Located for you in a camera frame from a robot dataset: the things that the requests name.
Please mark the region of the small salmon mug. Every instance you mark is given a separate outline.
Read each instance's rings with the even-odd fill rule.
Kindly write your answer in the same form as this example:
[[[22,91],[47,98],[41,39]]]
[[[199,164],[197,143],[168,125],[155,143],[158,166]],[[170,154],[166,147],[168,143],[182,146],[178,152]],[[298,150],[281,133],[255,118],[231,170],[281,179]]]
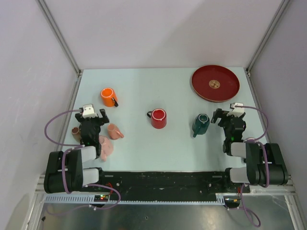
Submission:
[[[121,133],[119,128],[113,123],[110,123],[107,126],[107,132],[108,132],[110,138],[113,139],[113,140],[124,138],[124,135]]]

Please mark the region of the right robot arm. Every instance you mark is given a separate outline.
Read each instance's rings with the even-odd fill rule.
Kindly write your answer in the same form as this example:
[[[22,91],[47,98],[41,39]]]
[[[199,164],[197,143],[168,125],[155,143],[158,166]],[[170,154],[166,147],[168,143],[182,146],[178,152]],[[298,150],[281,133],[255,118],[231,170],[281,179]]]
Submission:
[[[233,192],[240,184],[269,185],[287,184],[289,174],[282,157],[280,147],[276,143],[261,144],[257,140],[243,140],[246,122],[245,113],[238,115],[218,108],[214,111],[211,123],[220,119],[218,126],[224,130],[225,140],[223,152],[230,157],[243,160],[245,166],[227,168],[227,177],[222,179],[222,188]]]

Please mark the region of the dark green mug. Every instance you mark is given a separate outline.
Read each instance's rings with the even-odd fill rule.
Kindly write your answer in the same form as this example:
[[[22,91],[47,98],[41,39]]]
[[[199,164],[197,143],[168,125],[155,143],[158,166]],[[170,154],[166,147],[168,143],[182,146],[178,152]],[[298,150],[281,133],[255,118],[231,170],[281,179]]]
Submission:
[[[192,125],[193,137],[204,135],[210,124],[210,119],[206,114],[199,114]]]

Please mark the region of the large pink mug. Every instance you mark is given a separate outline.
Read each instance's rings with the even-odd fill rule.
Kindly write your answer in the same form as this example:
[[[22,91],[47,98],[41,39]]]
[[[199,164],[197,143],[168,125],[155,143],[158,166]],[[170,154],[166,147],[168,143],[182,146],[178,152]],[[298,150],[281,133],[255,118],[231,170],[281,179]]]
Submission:
[[[113,153],[114,147],[110,139],[106,136],[99,136],[99,143],[101,145],[100,157],[102,161],[106,161],[108,156]]]

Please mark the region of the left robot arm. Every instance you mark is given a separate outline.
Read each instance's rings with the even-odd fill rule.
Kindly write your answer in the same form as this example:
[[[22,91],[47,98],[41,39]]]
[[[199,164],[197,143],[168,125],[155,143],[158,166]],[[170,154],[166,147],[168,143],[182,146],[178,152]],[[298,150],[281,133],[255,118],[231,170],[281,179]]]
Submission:
[[[101,126],[109,123],[105,109],[100,109],[99,116],[93,107],[87,105],[75,112],[80,123],[80,144],[63,144],[69,147],[65,151],[54,151],[49,154],[44,178],[44,190],[48,194],[79,191],[90,184],[96,191],[106,187],[106,179],[100,176],[100,168],[83,167],[83,162],[95,160],[101,156],[102,145],[99,141]]]

